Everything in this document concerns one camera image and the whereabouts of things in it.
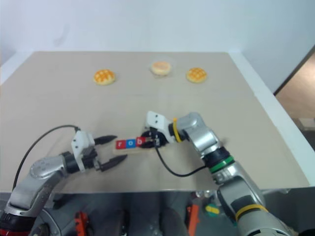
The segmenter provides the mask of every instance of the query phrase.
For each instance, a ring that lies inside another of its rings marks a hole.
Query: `white wall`
[[[10,52],[240,50],[272,91],[315,43],[313,0],[0,3],[1,47]]]

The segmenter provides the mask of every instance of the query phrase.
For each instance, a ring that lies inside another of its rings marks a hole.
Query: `black cable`
[[[15,174],[15,178],[14,178],[12,190],[13,190],[13,189],[15,188],[15,186],[16,186],[16,183],[17,183],[17,181],[18,181],[19,174],[20,174],[21,168],[22,168],[22,166],[23,166],[23,164],[24,164],[24,161],[26,160],[28,154],[29,154],[30,151],[33,149],[33,147],[34,147],[42,138],[44,138],[47,134],[53,132],[53,131],[56,130],[56,129],[67,128],[67,127],[74,128],[74,129],[75,129],[75,132],[76,132],[77,130],[80,130],[80,128],[79,128],[78,126],[75,126],[75,125],[72,125],[72,124],[65,124],[65,125],[57,126],[57,127],[55,127],[55,128],[52,128],[51,130],[47,131],[46,133],[44,133],[42,136],[40,136],[40,137],[30,146],[30,148],[28,149],[28,151],[25,153],[25,155],[24,155],[24,157],[23,157],[23,159],[22,159],[22,161],[21,161],[21,163],[20,163],[20,165],[19,165],[19,168],[18,168],[18,170],[17,170],[17,172],[16,172],[16,174]]]
[[[172,171],[172,170],[167,166],[167,164],[166,164],[165,161],[163,160],[163,158],[162,158],[162,156],[161,156],[161,153],[159,152],[158,147],[157,147],[155,141],[153,141],[153,144],[154,144],[154,148],[156,149],[157,155],[158,155],[159,159],[161,160],[163,166],[164,166],[171,174],[173,174],[173,175],[175,175],[175,176],[177,176],[177,177],[188,177],[188,176],[191,176],[191,175],[197,173],[198,171],[201,171],[201,170],[203,170],[203,169],[206,168],[206,166],[202,166],[202,167],[199,167],[199,168],[197,168],[196,170],[194,170],[194,171],[192,171],[192,172],[190,172],[190,173],[188,173],[188,174],[184,174],[184,175],[175,173],[174,171]]]

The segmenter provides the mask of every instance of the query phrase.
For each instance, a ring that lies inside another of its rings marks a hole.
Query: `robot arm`
[[[286,226],[265,208],[257,185],[198,113],[171,122],[160,114],[148,112],[146,128],[162,133],[169,143],[183,140],[192,143],[219,186],[219,200],[225,213],[237,221],[241,236],[290,236]]]
[[[52,190],[70,174],[90,168],[105,171],[123,161],[126,155],[114,157],[104,164],[100,164],[97,158],[94,146],[114,138],[116,136],[93,139],[91,134],[77,131],[71,142],[73,154],[65,152],[36,161],[27,177],[12,191],[0,217],[0,235],[27,236]]]

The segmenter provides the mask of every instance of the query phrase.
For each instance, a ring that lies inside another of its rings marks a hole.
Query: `waffle cookie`
[[[187,72],[186,78],[193,83],[202,83],[207,78],[207,72],[199,67],[194,67]]]
[[[94,82],[98,85],[110,85],[115,81],[115,74],[110,70],[99,70],[94,75]]]

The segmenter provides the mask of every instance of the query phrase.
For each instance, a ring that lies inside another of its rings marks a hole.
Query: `table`
[[[155,59],[174,62],[168,78],[149,71]],[[209,79],[192,84],[185,73],[202,67]],[[112,85],[93,82],[100,69],[117,75]],[[72,123],[95,137],[135,137],[143,131],[148,110],[172,119],[191,111],[205,123],[262,188],[309,186],[300,166],[227,53],[36,52],[1,87],[1,191],[10,191],[25,151],[48,129]],[[32,163],[70,150],[71,129],[41,141],[24,163],[20,179]],[[112,147],[98,147],[102,161]],[[178,173],[203,163],[187,142],[169,145],[161,154]],[[64,193],[134,192],[214,189],[209,171],[172,176],[154,151],[130,155],[104,173],[89,170],[71,175],[58,189]]]

